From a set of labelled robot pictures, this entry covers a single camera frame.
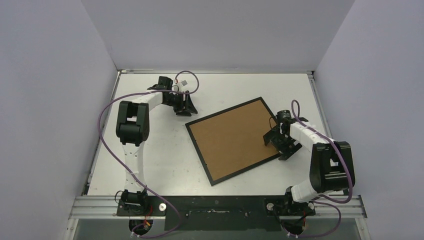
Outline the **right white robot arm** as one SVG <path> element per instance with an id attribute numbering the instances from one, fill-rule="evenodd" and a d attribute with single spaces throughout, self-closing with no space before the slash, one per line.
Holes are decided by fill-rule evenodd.
<path id="1" fill-rule="evenodd" d="M 308 178 L 290 186 L 289 197 L 282 207 L 296 214 L 303 203 L 332 192 L 349 190 L 355 185 L 352 150 L 346 141 L 336 141 L 316 130 L 304 117 L 292 117 L 289 110 L 276 114 L 276 125 L 263 135 L 264 144 L 271 144 L 286 161 L 301 148 L 311 154 Z"/>

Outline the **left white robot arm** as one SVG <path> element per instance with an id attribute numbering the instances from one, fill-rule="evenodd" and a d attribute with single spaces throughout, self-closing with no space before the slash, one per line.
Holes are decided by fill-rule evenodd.
<path id="1" fill-rule="evenodd" d="M 190 117 L 197 110 L 190 98 L 186 80 L 160 76 L 158 83 L 134 100 L 119 103 L 116 136 L 124 152 L 125 185 L 120 208 L 135 215 L 145 215 L 152 206 L 148 200 L 144 176 L 143 150 L 150 134 L 150 111 L 159 105 L 172 107 L 178 116 Z"/>

